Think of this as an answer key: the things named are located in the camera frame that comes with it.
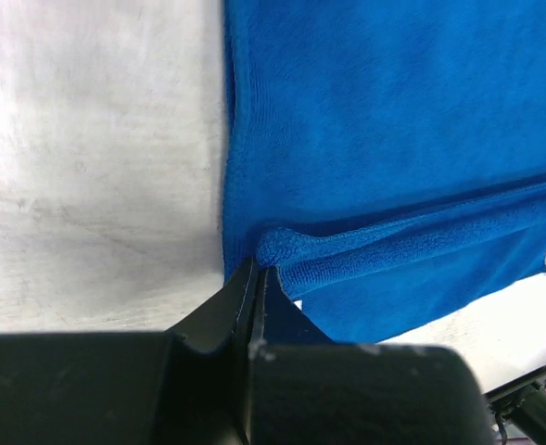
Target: folded towel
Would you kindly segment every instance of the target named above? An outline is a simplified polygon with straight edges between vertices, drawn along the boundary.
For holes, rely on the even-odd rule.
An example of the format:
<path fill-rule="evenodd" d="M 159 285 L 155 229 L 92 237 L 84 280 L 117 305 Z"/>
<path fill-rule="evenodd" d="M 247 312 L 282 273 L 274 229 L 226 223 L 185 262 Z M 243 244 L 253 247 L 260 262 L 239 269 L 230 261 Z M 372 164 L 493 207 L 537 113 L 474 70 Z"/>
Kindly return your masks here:
<path fill-rule="evenodd" d="M 546 0 L 227 0 L 228 277 L 378 341 L 545 271 Z"/>

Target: black mechanical device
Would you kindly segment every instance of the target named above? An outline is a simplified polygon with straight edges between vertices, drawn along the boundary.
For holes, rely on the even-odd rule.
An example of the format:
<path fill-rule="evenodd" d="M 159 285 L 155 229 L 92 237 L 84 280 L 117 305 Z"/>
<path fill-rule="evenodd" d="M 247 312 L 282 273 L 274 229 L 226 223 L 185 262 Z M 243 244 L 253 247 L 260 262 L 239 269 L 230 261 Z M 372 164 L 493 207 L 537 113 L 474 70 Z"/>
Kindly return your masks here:
<path fill-rule="evenodd" d="M 488 407 L 546 443 L 537 378 L 486 401 L 450 350 L 335 343 L 247 260 L 165 332 L 0 335 L 0 445 L 480 445 Z"/>

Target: white surface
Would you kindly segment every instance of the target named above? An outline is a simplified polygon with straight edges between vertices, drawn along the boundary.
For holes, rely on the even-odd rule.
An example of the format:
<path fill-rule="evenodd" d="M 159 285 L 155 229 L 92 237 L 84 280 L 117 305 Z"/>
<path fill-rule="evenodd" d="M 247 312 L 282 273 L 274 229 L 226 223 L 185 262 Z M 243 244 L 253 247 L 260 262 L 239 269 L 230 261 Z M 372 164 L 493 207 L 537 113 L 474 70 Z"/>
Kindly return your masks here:
<path fill-rule="evenodd" d="M 0 0 L 0 332 L 165 328 L 222 284 L 220 0 Z M 399 340 L 546 362 L 546 276 Z"/>

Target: towel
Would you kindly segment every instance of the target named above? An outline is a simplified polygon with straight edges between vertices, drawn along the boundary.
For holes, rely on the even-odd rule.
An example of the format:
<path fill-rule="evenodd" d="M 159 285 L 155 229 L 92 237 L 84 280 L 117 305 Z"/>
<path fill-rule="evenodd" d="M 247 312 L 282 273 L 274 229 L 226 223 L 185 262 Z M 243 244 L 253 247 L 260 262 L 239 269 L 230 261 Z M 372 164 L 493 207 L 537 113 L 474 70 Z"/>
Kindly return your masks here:
<path fill-rule="evenodd" d="M 228 0 L 229 277 L 379 341 L 546 271 L 546 0 Z"/>

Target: blue fabric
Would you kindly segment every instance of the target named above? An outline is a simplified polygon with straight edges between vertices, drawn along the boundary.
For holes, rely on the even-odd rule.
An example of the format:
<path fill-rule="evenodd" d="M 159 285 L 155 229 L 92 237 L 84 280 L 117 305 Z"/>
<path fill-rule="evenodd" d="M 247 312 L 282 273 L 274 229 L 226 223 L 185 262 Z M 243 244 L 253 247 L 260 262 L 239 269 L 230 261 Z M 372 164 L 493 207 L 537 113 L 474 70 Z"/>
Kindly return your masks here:
<path fill-rule="evenodd" d="M 227 277 L 377 341 L 546 270 L 546 0 L 227 0 Z"/>

